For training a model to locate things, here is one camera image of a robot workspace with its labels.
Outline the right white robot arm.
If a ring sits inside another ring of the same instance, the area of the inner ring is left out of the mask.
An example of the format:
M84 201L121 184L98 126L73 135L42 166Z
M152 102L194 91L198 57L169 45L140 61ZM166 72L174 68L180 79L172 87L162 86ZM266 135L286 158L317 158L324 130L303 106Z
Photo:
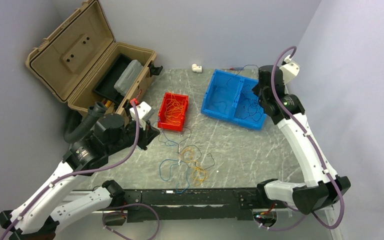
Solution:
M275 201L292 204L308 215L331 206L351 187L347 176L339 176L320 150L311 134L305 109L294 94L287 94L284 73L278 66L258 69L258 83L252 88L263 112L286 137L303 173L303 183L283 182L272 178L260 182L256 203L267 208Z

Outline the white pipe elbow fitting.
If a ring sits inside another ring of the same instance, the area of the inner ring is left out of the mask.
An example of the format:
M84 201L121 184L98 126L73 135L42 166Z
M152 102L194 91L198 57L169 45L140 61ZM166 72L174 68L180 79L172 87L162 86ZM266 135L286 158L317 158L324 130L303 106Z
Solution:
M191 70L194 72L194 73L202 73L203 71L203 68L201 65L197 65L196 63L193 63L191 65Z

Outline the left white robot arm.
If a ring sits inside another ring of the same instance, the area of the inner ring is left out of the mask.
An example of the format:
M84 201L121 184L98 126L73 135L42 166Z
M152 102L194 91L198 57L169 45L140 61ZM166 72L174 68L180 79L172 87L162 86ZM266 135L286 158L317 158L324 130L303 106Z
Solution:
M11 240L51 240L58 232L97 210L135 209L141 197L125 191L115 180L106 180L89 194L64 203L65 197L94 173L111 169L109 157L123 149L132 155L146 150L159 135L149 121L134 118L125 123L118 114L88 116L70 125L71 144L52 175L22 205L0 213L3 237Z

